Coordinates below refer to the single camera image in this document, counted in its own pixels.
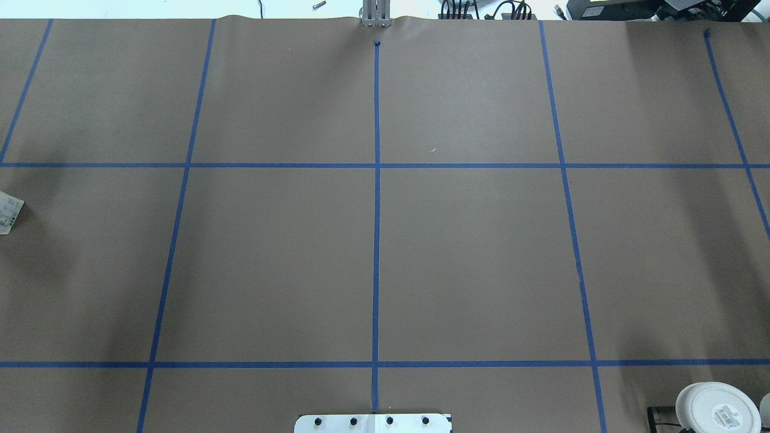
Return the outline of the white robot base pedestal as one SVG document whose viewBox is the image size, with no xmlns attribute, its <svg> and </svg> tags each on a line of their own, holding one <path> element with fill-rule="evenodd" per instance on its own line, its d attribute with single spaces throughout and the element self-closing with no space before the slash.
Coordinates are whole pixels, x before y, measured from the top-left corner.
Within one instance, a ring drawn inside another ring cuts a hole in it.
<svg viewBox="0 0 770 433">
<path fill-rule="evenodd" d="M 453 432 L 450 414 L 308 414 L 294 432 Z"/>
</svg>

